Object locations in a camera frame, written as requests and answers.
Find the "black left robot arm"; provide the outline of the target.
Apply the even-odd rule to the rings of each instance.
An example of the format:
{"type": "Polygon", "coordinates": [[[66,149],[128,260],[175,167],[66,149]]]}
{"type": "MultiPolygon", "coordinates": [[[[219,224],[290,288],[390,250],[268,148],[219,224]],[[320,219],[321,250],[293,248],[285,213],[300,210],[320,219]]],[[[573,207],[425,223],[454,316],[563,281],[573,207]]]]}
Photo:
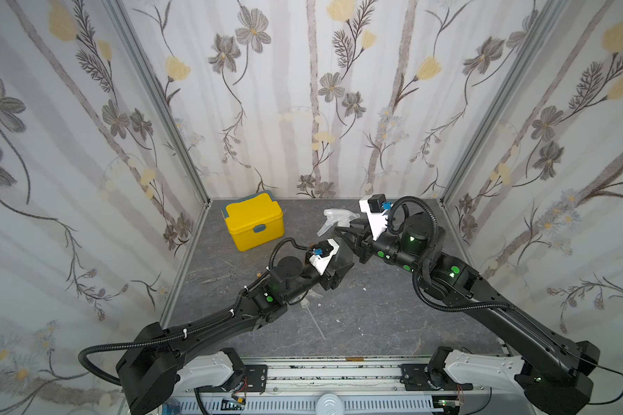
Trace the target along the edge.
{"type": "Polygon", "coordinates": [[[276,321],[315,285],[337,288],[354,266],[354,253],[343,241],[323,240],[302,250],[304,259],[271,253],[263,276],[215,314],[169,329],[159,323],[143,328],[116,367],[131,412],[146,414],[164,404],[182,378],[180,371],[205,349],[276,321]]]}

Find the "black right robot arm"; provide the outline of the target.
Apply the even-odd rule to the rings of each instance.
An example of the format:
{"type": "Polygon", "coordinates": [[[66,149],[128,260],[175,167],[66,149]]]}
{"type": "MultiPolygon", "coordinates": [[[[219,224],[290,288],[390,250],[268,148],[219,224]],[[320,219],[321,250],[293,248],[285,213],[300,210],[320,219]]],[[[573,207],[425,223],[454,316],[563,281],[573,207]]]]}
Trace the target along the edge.
{"type": "Polygon", "coordinates": [[[430,372],[455,384],[479,384],[524,396],[546,414],[577,414],[591,401],[589,376],[597,367],[595,344],[559,335],[498,293],[463,260],[443,252],[444,229],[430,209],[405,215],[396,226],[391,210],[369,213],[347,227],[341,238],[361,263],[379,257],[410,274],[415,295],[446,313],[465,313],[518,353],[512,369],[487,356],[437,349],[430,372]]]}

